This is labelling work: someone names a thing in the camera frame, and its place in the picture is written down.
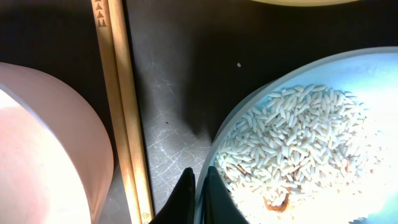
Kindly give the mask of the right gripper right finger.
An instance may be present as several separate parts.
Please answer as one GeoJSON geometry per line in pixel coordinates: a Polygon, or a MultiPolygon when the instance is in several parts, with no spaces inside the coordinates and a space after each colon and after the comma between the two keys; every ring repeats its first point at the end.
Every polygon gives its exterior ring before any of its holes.
{"type": "Polygon", "coordinates": [[[213,166],[209,166],[205,179],[204,203],[204,224],[248,224],[213,166]]]}

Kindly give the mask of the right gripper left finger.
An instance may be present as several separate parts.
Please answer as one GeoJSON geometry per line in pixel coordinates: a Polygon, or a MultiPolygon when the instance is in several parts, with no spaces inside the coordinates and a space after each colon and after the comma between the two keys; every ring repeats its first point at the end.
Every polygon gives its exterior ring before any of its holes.
{"type": "Polygon", "coordinates": [[[195,174],[191,167],[181,174],[169,199],[150,224],[193,224],[195,174]]]}

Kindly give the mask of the white rice leftovers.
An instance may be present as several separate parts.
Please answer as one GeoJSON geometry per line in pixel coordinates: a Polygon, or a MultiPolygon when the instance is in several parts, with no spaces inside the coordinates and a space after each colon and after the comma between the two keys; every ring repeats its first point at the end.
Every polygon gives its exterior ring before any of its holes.
{"type": "Polygon", "coordinates": [[[385,152],[357,97],[297,85],[249,108],[215,167],[249,223],[349,223],[379,209],[385,152]]]}

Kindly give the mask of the light blue bowl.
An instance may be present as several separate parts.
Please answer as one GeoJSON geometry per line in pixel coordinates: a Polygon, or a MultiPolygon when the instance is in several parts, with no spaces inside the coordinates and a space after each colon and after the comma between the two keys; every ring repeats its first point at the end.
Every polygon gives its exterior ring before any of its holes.
{"type": "Polygon", "coordinates": [[[332,55],[263,85],[240,101],[227,115],[198,178],[194,223],[203,223],[203,184],[207,170],[214,164],[217,147],[233,124],[248,109],[264,104],[270,92],[306,84],[321,84],[354,93],[370,110],[371,116],[377,119],[379,129],[394,150],[393,161],[397,161],[397,47],[375,47],[332,55]]]}

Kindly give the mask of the white pink cup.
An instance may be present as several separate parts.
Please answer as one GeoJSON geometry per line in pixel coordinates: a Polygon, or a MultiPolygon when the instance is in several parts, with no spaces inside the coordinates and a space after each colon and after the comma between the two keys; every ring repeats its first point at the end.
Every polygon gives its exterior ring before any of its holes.
{"type": "Polygon", "coordinates": [[[2,223],[97,223],[113,167],[108,133],[80,94],[1,64],[2,223]]]}

